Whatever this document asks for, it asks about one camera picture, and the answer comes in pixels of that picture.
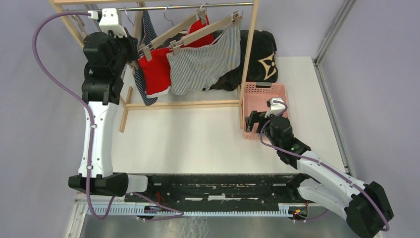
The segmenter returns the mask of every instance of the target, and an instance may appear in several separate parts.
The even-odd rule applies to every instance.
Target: pink basket
[[[282,83],[256,83],[247,82],[245,84],[244,103],[242,104],[244,139],[257,140],[258,123],[254,124],[251,132],[246,132],[245,117],[249,117],[251,111],[266,112],[269,110],[267,101],[272,98],[281,98],[287,104],[286,87]]]

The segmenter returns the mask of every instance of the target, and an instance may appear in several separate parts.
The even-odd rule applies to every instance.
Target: gray floor
[[[322,208],[311,208],[316,216]],[[293,224],[288,218],[185,217],[144,223],[135,217],[87,216],[82,238],[357,238],[346,222],[329,212],[322,219]]]

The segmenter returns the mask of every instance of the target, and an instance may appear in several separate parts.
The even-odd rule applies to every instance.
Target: red garment with white trim
[[[209,24],[209,19],[206,15],[207,24],[201,24],[201,20],[194,22],[188,29],[188,34],[200,30]],[[213,34],[208,34],[185,47],[199,48],[213,43]],[[171,88],[170,81],[170,65],[166,54],[170,53],[169,48],[155,49],[150,51],[152,60],[147,61],[146,57],[139,59],[139,65],[143,70],[146,81],[146,96],[147,98],[155,98],[165,95]]]

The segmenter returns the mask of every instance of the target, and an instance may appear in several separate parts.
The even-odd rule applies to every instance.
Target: navy striped cloth
[[[209,90],[220,77],[236,69],[241,63],[240,31],[240,22],[231,24],[212,45],[185,47],[176,55],[168,54],[172,93]]]
[[[143,39],[140,41],[140,44],[150,44],[150,42],[156,38],[156,32],[153,28],[152,21],[150,20],[149,13],[147,11],[143,11]],[[134,82],[136,83],[137,89],[142,95],[143,102],[146,106],[150,106],[155,103],[158,98],[147,98],[146,95],[146,80],[143,74],[143,70],[141,67],[134,71]]]

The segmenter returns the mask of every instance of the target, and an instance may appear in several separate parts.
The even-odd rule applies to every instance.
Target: clothing rack
[[[63,5],[77,5],[77,4],[97,4],[97,3],[125,3],[125,2],[137,2],[135,0],[49,0],[50,4],[53,6],[56,12],[63,12],[67,11],[62,6]],[[185,9],[185,8],[200,8],[202,4],[195,4],[195,5],[178,5],[178,6],[157,6],[157,7],[146,7],[145,2],[137,2],[138,7],[132,8],[118,8],[121,11],[135,11],[136,16],[134,20],[134,32],[133,36],[139,35],[140,25],[142,24],[142,11],[143,10],[165,10],[167,9]],[[252,41],[254,38],[254,29],[255,29],[255,22],[257,19],[257,11],[258,5],[260,0],[253,0],[252,2],[237,2],[237,3],[215,3],[215,4],[206,4],[203,7],[224,7],[224,6],[252,6],[251,11],[251,19],[250,19],[250,27],[249,27],[249,34],[248,34],[248,41],[247,41],[247,49],[245,51],[245,62],[244,62],[244,71],[242,73],[242,82],[241,85],[245,85],[248,67],[249,67],[249,60],[251,55],[251,46]],[[77,29],[74,22],[71,20],[70,17],[62,17],[62,21],[76,41],[79,43],[81,47],[84,46],[83,44],[83,37],[80,34],[79,30]],[[194,102],[173,102],[173,103],[159,103],[156,102],[151,106],[146,106],[144,104],[136,104],[131,103],[131,96],[133,94],[133,87],[128,88],[127,97],[124,100],[122,96],[120,96],[120,104],[123,107],[123,116],[120,124],[120,132],[124,132],[125,125],[127,122],[128,112],[133,110],[155,110],[155,109],[177,109],[177,108],[215,108],[215,107],[238,107],[239,108],[239,121],[241,128],[243,127],[243,112],[242,112],[242,103],[244,99],[244,92],[245,87],[241,87],[241,85],[237,88],[238,92],[238,99],[235,100],[221,100],[221,101],[194,101]]]

